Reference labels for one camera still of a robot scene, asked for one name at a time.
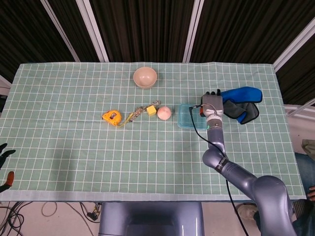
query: black cable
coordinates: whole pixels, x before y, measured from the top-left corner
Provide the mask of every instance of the black cable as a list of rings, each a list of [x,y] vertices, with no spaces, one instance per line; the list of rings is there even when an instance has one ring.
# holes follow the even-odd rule
[[[11,202],[9,202],[8,206],[0,206],[0,208],[6,208],[5,216],[4,216],[4,218],[3,218],[2,222],[1,222],[1,225],[2,225],[2,224],[5,222],[5,220],[6,220],[6,215],[8,214],[8,210],[11,210],[10,203],[11,203]]]
[[[193,127],[194,127],[194,129],[195,129],[197,135],[198,135],[201,139],[203,139],[204,141],[208,142],[209,144],[211,144],[212,146],[214,146],[215,148],[217,148],[217,149],[220,151],[220,153],[221,153],[223,156],[225,156],[225,154],[223,153],[223,151],[222,151],[217,145],[215,145],[214,143],[210,142],[209,140],[206,140],[204,137],[202,137],[202,136],[198,133],[198,131],[197,131],[197,129],[196,129],[196,126],[195,126],[195,123],[193,122],[192,110],[193,110],[193,108],[197,108],[197,107],[200,107],[200,106],[201,106],[201,105],[197,105],[197,106],[194,106],[194,107],[189,107],[189,113],[190,113],[190,117],[191,117],[191,121],[192,121]]]
[[[192,110],[193,110],[193,108],[198,108],[198,107],[200,107],[200,106],[201,106],[201,105],[196,105],[196,106],[193,106],[193,107],[189,107],[189,113],[190,113],[190,117],[191,117],[191,121],[192,121],[193,127],[195,128],[195,131],[196,131],[197,135],[198,135],[200,138],[202,138],[204,141],[210,143],[212,146],[216,147],[216,148],[220,151],[220,153],[225,157],[225,154],[223,153],[223,151],[222,151],[217,145],[215,145],[214,143],[212,143],[212,142],[210,142],[209,140],[206,140],[204,137],[202,137],[202,136],[198,133],[198,131],[197,131],[197,129],[196,129],[195,123],[193,122]],[[237,209],[236,209],[236,207],[235,207],[235,204],[234,204],[234,202],[233,202],[232,195],[231,195],[231,192],[230,192],[230,188],[229,188],[229,186],[228,186],[228,181],[227,181],[227,180],[225,180],[225,181],[226,181],[227,192],[228,192],[228,195],[229,195],[229,197],[230,197],[231,203],[232,203],[232,205],[233,205],[235,214],[237,215],[237,218],[238,218],[238,220],[240,221],[240,224],[241,224],[241,226],[242,226],[242,228],[243,228],[243,230],[244,230],[245,235],[246,235],[246,236],[249,236],[248,233],[247,233],[247,230],[245,229],[245,226],[244,226],[244,224],[243,224],[243,222],[242,222],[242,219],[241,219],[240,215],[239,215],[238,212],[237,212]]]
[[[70,208],[72,208],[83,220],[84,220],[84,223],[87,225],[91,235],[93,236],[93,232],[92,230],[90,229],[88,223],[85,221],[84,217],[80,214],[80,212],[78,212],[73,206],[71,206],[69,203],[65,202]]]
[[[0,228],[0,230],[2,230],[2,232],[0,234],[1,236],[4,235],[5,230],[6,230],[8,225],[10,226],[10,230],[7,233],[7,235],[9,235],[12,230],[14,230],[17,233],[17,236],[18,235],[23,236],[21,233],[21,227],[24,223],[25,218],[24,218],[24,215],[20,214],[19,212],[23,207],[25,207],[31,203],[32,202],[29,202],[29,203],[22,205],[23,202],[16,202],[13,207],[6,207],[6,206],[0,207],[0,208],[7,208],[7,210],[10,209],[9,215],[8,215],[4,225]]]
[[[18,218],[19,218],[19,221],[21,222],[20,216],[17,214],[16,209],[17,209],[22,203],[23,203],[23,202],[16,202],[16,203],[13,205],[13,207],[11,207],[10,212],[9,212],[9,215],[8,215],[8,217],[7,217],[7,219],[6,219],[6,222],[5,222],[5,224],[4,224],[4,225],[1,227],[1,229],[0,229],[0,230],[2,230],[0,236],[4,235],[5,230],[6,230],[7,226],[9,225],[9,221],[10,221],[10,219],[11,219],[12,217],[15,217],[15,219],[16,219],[16,217],[18,217]]]
[[[92,222],[92,223],[98,224],[99,221],[93,221],[93,220],[90,220],[90,219],[87,217],[88,211],[87,211],[87,213],[85,214],[82,205],[84,206],[84,208],[85,208],[86,211],[87,211],[87,209],[86,209],[85,205],[84,205],[82,202],[80,202],[80,207],[81,207],[81,210],[82,210],[82,212],[83,212],[84,217],[85,217],[88,221],[90,221],[90,222]]]
[[[228,191],[228,196],[230,197],[230,200],[231,200],[231,203],[232,203],[232,205],[233,205],[235,214],[237,215],[237,218],[238,218],[238,220],[240,221],[240,224],[241,224],[241,226],[242,226],[242,228],[243,228],[243,230],[244,230],[244,233],[246,234],[246,236],[249,236],[248,233],[247,233],[247,230],[245,229],[245,226],[244,226],[244,224],[243,224],[243,222],[242,222],[242,219],[241,219],[240,215],[238,214],[238,211],[237,211],[237,209],[236,209],[236,206],[235,206],[235,204],[234,204],[234,202],[233,202],[232,195],[231,195],[231,192],[230,192],[230,187],[228,186],[228,181],[227,181],[227,180],[225,180],[225,181],[226,181],[226,188],[227,188],[227,191]]]
[[[45,215],[44,212],[43,212],[43,210],[44,210],[44,207],[46,206],[47,203],[48,203],[48,202],[45,202],[45,203],[41,206],[41,214],[42,214],[43,216],[45,216],[45,217],[51,217],[51,216],[53,216],[53,215],[57,212],[58,204],[57,204],[56,202],[53,202],[53,203],[55,204],[55,207],[56,207],[55,210],[54,210],[54,212],[51,213],[51,214],[49,214],[49,215]]]

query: clear plastic container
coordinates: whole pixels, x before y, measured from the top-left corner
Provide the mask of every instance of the clear plastic container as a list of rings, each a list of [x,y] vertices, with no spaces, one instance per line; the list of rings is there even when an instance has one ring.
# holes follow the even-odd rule
[[[191,121],[189,107],[194,105],[191,104],[181,104],[178,109],[178,119],[177,125],[182,129],[194,129]],[[205,117],[201,117],[199,114],[200,108],[194,108],[192,110],[193,122],[195,123],[197,130],[206,130],[207,121]]]

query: person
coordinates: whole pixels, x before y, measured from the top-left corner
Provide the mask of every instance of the person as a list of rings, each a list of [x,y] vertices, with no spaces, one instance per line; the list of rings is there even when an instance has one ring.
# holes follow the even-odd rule
[[[315,161],[308,155],[296,153],[296,162],[300,172],[302,184],[306,193],[307,200],[302,201],[305,213],[295,220],[292,225],[298,236],[315,235]],[[241,218],[245,220],[255,220],[260,230],[260,217],[258,208],[255,204],[244,203],[237,209]]]

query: green grid tablecloth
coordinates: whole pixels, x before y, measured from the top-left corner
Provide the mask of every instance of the green grid tablecloth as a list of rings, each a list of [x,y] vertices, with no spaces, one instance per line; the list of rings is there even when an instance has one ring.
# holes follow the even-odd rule
[[[157,72],[151,89],[133,82],[142,66]],[[13,170],[15,181],[0,200],[228,200],[224,178],[202,163],[207,144],[177,126],[177,110],[206,91],[243,86],[262,90],[260,116],[246,125],[223,117],[228,157],[304,198],[272,65],[64,62],[22,64],[16,73],[0,119],[0,143],[17,150],[0,179]],[[173,110],[168,121],[142,114],[116,128],[101,120],[108,110],[125,117],[155,100]],[[248,199],[233,186],[231,193]]]

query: oven mitt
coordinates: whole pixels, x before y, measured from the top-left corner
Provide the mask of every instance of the oven mitt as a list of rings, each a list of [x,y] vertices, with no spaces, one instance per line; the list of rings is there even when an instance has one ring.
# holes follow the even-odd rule
[[[262,101],[262,92],[257,88],[241,87],[220,93],[223,99],[223,112],[240,124],[246,124],[259,116],[255,103]]]

